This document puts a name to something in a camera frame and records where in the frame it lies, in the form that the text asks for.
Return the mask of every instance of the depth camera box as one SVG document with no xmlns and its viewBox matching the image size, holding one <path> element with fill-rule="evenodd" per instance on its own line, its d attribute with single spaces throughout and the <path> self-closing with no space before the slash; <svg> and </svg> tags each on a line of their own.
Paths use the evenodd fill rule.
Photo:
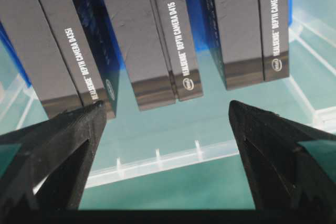
<svg viewBox="0 0 336 224">
<path fill-rule="evenodd" d="M 202 96 L 185 0 L 104 0 L 140 110 Z"/>
<path fill-rule="evenodd" d="M 140 110 L 175 103 L 150 0 L 104 0 Z"/>
<path fill-rule="evenodd" d="M 228 90 L 289 75 L 287 0 L 202 0 L 202 5 Z"/>
<path fill-rule="evenodd" d="M 258 0 L 204 0 L 227 89 L 263 82 Z"/>
<path fill-rule="evenodd" d="M 180 101 L 203 95 L 186 0 L 151 0 L 167 66 Z"/>
<path fill-rule="evenodd" d="M 49 118 L 82 106 L 39 0 L 0 0 L 0 22 Z"/>
<path fill-rule="evenodd" d="M 82 104 L 103 100 L 108 119 L 114 118 L 118 73 L 109 74 L 106 68 L 118 62 L 115 54 L 105 49 L 90 0 L 40 0 L 40 3 Z"/>
<path fill-rule="evenodd" d="M 289 76 L 288 0 L 259 0 L 265 81 Z"/>
</svg>

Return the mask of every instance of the transparent plastic bin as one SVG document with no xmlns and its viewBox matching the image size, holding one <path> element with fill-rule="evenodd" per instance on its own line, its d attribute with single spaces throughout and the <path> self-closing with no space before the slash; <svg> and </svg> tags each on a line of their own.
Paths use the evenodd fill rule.
<svg viewBox="0 0 336 224">
<path fill-rule="evenodd" d="M 117 118 L 107 123 L 86 187 L 239 155 L 228 121 L 231 100 L 335 133 L 336 3 L 292 1 L 287 79 L 226 91 L 210 52 L 204 50 L 198 53 L 202 98 L 140 112 L 121 70 Z M 2 45 L 0 59 L 0 134 L 46 120 L 33 89 L 26 88 Z M 246 181 L 244 175 L 237 176 Z M 84 194 L 84 200 L 90 198 Z"/>
</svg>

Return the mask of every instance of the gray box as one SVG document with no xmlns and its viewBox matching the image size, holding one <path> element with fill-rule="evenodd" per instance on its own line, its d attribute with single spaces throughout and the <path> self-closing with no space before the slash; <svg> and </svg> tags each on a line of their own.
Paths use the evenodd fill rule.
<svg viewBox="0 0 336 224">
<path fill-rule="evenodd" d="M 185 0 L 151 0 L 167 66 L 180 101 L 203 95 Z"/>
<path fill-rule="evenodd" d="M 259 0 L 265 81 L 289 76 L 288 0 Z"/>
<path fill-rule="evenodd" d="M 115 108 L 105 90 L 95 57 L 86 38 L 72 0 L 40 0 L 50 29 L 62 53 L 83 105 L 98 100 L 106 102 L 108 118 L 115 117 Z"/>
<path fill-rule="evenodd" d="M 150 0 L 104 0 L 140 110 L 175 103 Z"/>
<path fill-rule="evenodd" d="M 263 82 L 258 0 L 214 0 L 226 88 Z"/>
<path fill-rule="evenodd" d="M 39 0 L 0 0 L 0 21 L 49 118 L 82 106 Z"/>
</svg>

